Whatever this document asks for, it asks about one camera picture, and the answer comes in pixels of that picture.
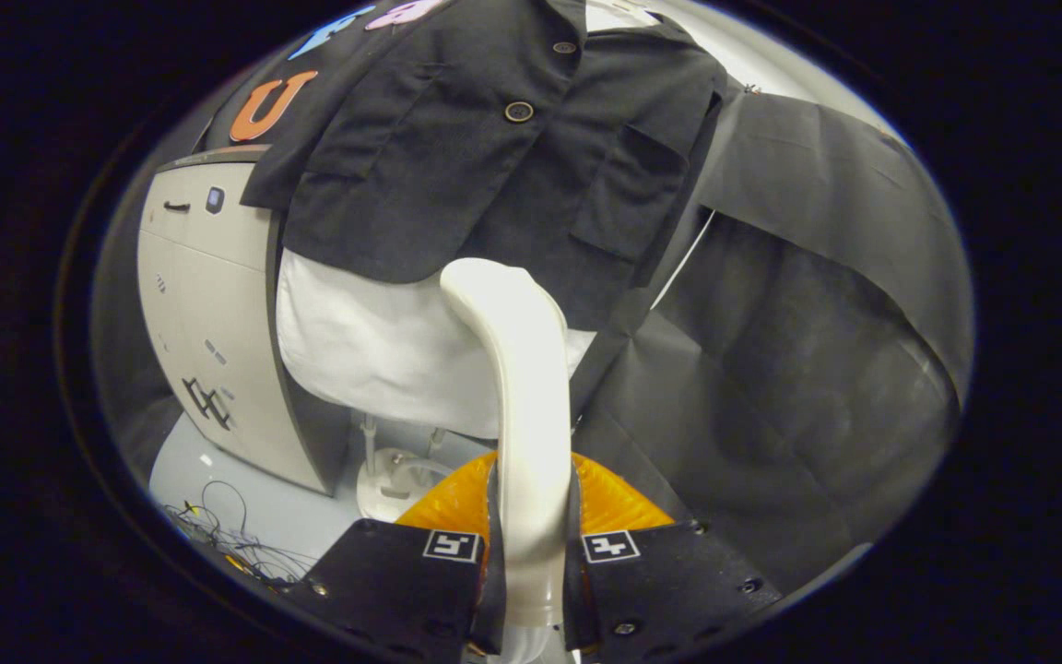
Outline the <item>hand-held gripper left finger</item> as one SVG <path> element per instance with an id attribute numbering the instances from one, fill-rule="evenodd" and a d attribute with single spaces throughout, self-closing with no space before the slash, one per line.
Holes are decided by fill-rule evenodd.
<path id="1" fill-rule="evenodd" d="M 504 647 L 497 455 L 472 459 L 396 521 L 359 518 L 299 581 L 292 605 L 399 660 L 496 657 Z"/>

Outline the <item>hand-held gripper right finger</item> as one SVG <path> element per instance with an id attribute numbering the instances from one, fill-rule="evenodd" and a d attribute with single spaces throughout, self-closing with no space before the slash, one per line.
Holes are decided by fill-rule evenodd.
<path id="1" fill-rule="evenodd" d="M 746 555 L 671 517 L 616 472 L 572 454 L 563 640 L 581 658 L 687 658 L 783 600 Z"/>

